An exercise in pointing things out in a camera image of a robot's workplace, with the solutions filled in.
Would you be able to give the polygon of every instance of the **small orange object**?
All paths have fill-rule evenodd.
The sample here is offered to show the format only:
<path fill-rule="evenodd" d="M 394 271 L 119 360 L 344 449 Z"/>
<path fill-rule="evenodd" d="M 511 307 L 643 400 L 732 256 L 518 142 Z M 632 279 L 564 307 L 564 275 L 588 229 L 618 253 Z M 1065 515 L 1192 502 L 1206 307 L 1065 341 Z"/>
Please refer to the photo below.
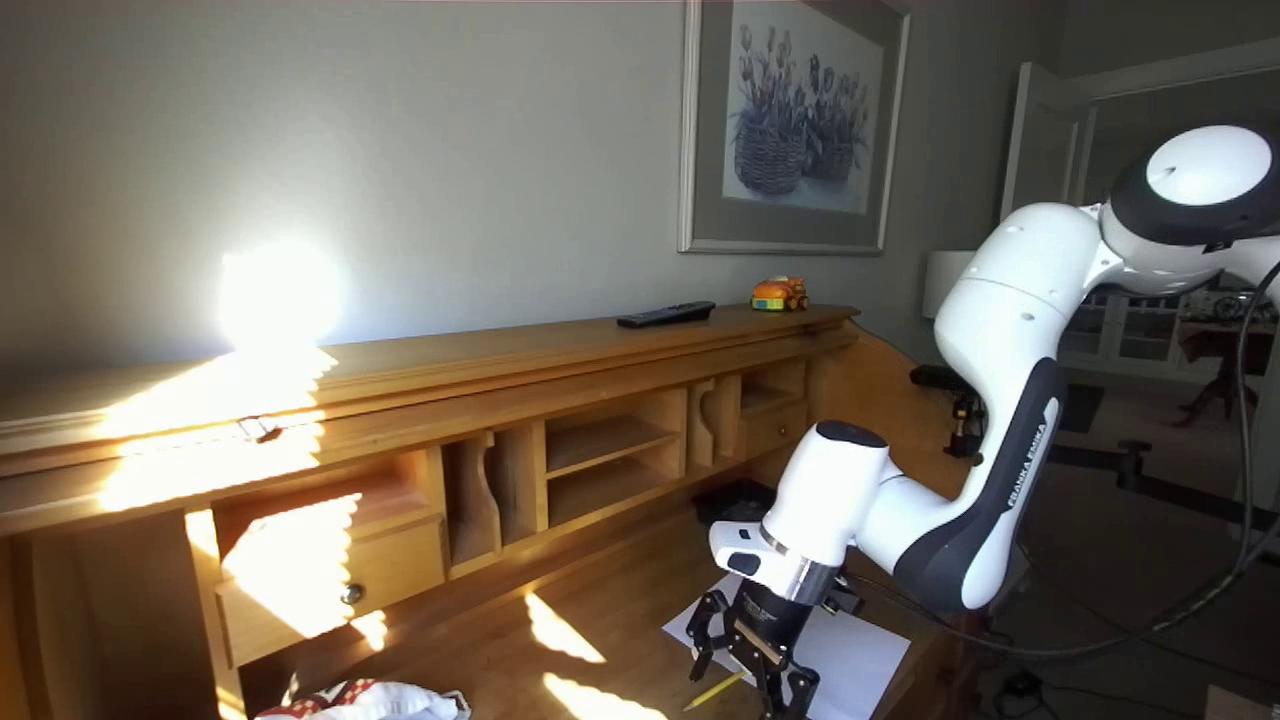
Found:
<path fill-rule="evenodd" d="M 757 314 L 806 314 L 808 294 L 798 275 L 768 275 L 753 290 Z"/>

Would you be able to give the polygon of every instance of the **sunlight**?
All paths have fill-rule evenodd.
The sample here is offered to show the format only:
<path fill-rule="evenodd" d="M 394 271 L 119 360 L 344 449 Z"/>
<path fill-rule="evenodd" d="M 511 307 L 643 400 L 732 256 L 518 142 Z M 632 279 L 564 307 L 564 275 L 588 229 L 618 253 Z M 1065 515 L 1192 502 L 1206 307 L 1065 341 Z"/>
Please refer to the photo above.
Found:
<path fill-rule="evenodd" d="M 661 720 L 666 713 L 623 701 L 618 691 L 578 686 L 570 677 L 544 671 L 544 689 L 570 707 L 570 717 L 610 717 L 610 720 Z"/>
<path fill-rule="evenodd" d="M 371 652 L 390 649 L 390 612 L 355 617 L 353 630 L 363 635 Z"/>
<path fill-rule="evenodd" d="M 119 466 L 101 489 L 101 509 L 143 509 L 162 502 L 199 497 L 264 476 L 316 469 L 325 436 L 319 411 L 272 425 L 272 433 L 272 445 L 243 442 L 242 425 L 133 442 L 119 449 Z"/>
<path fill-rule="evenodd" d="M 217 689 L 217 717 L 220 720 L 250 720 L 243 717 L 243 701 L 235 691 L 228 691 L 228 689 Z"/>
<path fill-rule="evenodd" d="M 101 419 L 133 436 L 110 476 L 110 512 L 199 497 L 316 469 L 319 375 L 336 367 L 316 341 L 336 323 L 336 271 L 306 243 L 228 253 L 217 319 L 235 354 L 178 372 Z"/>
<path fill-rule="evenodd" d="M 243 596 L 267 608 L 301 635 L 330 633 L 353 621 L 341 596 L 349 577 L 353 515 L 362 491 L 319 504 L 261 515 L 224 556 L 228 577 Z"/>
<path fill-rule="evenodd" d="M 312 243 L 228 253 L 217 319 L 242 354 L 312 348 L 341 315 L 336 266 Z"/>
<path fill-rule="evenodd" d="M 537 593 L 525 593 L 528 630 L 534 639 L 541 639 L 554 652 L 564 652 L 584 666 L 605 666 L 594 639 L 584 639 L 554 605 L 544 605 Z"/>

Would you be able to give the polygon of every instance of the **picture frame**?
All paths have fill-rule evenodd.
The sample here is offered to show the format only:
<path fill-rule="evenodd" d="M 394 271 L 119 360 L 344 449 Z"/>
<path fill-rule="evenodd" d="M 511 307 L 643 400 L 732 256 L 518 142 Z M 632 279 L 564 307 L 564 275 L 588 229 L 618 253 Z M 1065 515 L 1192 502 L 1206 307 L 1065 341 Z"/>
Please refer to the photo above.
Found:
<path fill-rule="evenodd" d="M 913 15 L 690 0 L 680 253 L 885 253 Z"/>

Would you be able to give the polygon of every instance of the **cabinet shelf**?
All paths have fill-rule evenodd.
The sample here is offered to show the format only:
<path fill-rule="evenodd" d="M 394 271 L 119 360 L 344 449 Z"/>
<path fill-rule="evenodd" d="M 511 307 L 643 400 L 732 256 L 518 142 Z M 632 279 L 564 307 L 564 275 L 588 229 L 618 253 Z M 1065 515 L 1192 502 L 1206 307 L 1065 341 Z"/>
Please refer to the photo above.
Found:
<path fill-rule="evenodd" d="M 744 418 L 772 411 L 772 409 L 784 409 L 784 406 L 798 406 L 798 396 L 780 391 L 780 390 L 768 390 L 768 386 L 750 386 L 744 390 Z"/>
<path fill-rule="evenodd" d="M 661 476 L 640 459 L 618 459 L 561 479 L 549 497 L 554 525 L 570 525 L 605 509 L 620 509 L 643 491 L 656 491 Z"/>
<path fill-rule="evenodd" d="M 636 418 L 618 418 L 602 425 L 561 427 L 549 442 L 549 479 L 564 479 L 602 466 L 618 466 L 678 442 Z"/>

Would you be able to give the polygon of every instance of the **remote control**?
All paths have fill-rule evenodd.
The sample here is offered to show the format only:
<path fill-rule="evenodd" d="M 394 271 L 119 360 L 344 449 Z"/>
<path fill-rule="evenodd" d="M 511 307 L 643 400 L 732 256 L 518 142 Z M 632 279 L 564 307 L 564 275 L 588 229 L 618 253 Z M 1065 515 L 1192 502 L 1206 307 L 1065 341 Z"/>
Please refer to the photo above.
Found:
<path fill-rule="evenodd" d="M 666 305 L 650 314 L 620 315 L 620 330 L 661 330 L 661 323 L 694 323 L 712 315 L 712 302 Z"/>

